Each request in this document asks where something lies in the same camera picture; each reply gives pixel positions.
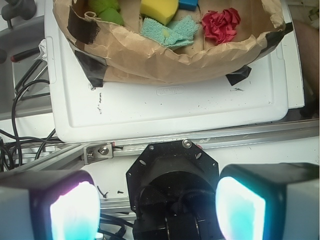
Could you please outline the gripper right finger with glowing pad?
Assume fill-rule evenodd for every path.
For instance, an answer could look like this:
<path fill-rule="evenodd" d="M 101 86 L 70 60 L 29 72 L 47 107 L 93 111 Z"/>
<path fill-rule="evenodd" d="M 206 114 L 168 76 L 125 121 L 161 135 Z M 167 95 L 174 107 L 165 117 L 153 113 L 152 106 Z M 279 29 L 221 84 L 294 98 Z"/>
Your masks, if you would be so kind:
<path fill-rule="evenodd" d="M 318 240 L 320 167 L 317 164 L 229 164 L 215 194 L 226 240 Z"/>

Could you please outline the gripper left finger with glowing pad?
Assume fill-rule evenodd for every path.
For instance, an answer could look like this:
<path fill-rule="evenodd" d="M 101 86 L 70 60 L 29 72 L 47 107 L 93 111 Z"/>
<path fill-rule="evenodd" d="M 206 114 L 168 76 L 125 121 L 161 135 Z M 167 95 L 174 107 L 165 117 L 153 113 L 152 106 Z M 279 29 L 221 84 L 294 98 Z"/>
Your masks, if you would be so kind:
<path fill-rule="evenodd" d="M 93 240 L 100 197 L 85 170 L 0 174 L 2 240 Z"/>

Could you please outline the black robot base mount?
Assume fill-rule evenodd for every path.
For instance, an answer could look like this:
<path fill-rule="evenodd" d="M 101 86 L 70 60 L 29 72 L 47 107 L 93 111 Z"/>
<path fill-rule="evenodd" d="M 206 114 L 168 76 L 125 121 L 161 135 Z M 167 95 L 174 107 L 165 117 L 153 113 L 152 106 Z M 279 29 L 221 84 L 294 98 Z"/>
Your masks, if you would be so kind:
<path fill-rule="evenodd" d="M 220 240 L 219 164 L 189 140 L 149 144 L 126 172 L 136 240 Z"/>

